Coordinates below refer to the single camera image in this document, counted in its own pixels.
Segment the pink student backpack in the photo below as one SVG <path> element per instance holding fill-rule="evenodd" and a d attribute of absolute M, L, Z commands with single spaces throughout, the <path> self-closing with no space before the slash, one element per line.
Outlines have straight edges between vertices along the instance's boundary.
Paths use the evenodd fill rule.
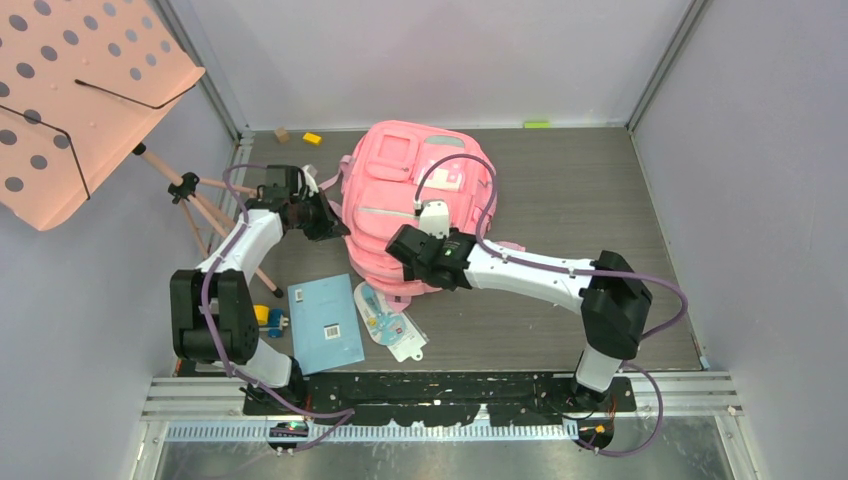
<path fill-rule="evenodd" d="M 323 190 L 339 185 L 335 213 L 349 229 L 344 240 L 354 270 L 397 312 L 414 297 L 432 292 L 407 280 L 386 247 L 405 224 L 417 225 L 416 208 L 444 203 L 449 224 L 472 234 L 488 230 L 496 208 L 489 205 L 495 168 L 480 144 L 452 130 L 389 120 L 374 124 L 354 151 L 342 157 Z"/>

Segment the packaged blue correction tape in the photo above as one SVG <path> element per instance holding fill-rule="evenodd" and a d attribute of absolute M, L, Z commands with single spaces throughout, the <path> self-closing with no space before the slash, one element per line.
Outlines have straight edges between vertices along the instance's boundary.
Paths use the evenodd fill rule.
<path fill-rule="evenodd" d="M 405 312 L 395 311 L 385 296 L 367 282 L 355 287 L 353 298 L 373 342 L 386 347 L 399 363 L 423 359 L 428 338 Z"/>

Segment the light blue notebook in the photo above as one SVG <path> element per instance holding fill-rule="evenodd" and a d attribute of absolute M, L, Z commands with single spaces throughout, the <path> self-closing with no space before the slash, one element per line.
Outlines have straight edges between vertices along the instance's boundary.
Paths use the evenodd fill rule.
<path fill-rule="evenodd" d="M 291 285 L 288 295 L 294 359 L 304 375 L 365 359 L 348 274 Z"/>

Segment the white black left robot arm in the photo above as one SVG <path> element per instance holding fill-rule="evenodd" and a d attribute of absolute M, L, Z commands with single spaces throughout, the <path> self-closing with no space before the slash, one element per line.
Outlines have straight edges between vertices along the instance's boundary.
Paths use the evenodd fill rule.
<path fill-rule="evenodd" d="M 196 267 L 176 271 L 169 284 L 176 356 L 269 387 L 268 400 L 284 414 L 305 405 L 307 389 L 296 360 L 261 339 L 249 283 L 291 230 L 312 241 L 349 235 L 314 175 L 312 166 L 268 167 L 222 244 Z"/>

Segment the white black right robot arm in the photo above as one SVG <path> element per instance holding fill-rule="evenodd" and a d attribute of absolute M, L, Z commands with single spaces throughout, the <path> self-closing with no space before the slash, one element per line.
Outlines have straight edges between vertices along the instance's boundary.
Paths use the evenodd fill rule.
<path fill-rule="evenodd" d="M 560 259 L 458 230 L 438 238 L 404 225 L 385 251 L 402 265 L 407 280 L 450 291 L 511 292 L 579 315 L 586 345 L 568 399 L 583 410 L 596 410 L 610 398 L 616 372 L 637 354 L 653 301 L 624 258 L 607 250 L 596 259 Z"/>

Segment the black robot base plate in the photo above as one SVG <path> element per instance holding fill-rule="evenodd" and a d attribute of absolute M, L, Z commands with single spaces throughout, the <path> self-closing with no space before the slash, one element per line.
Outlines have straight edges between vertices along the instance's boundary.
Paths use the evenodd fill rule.
<path fill-rule="evenodd" d="M 246 415 L 284 415 L 287 400 L 327 426 L 348 411 L 353 426 L 448 427 L 469 425 L 479 415 L 493 426 L 535 426 L 636 409 L 625 377 L 614 379 L 603 397 L 577 393 L 575 386 L 571 374 L 553 372 L 337 372 L 312 375 L 276 398 L 257 387 L 242 391 Z"/>

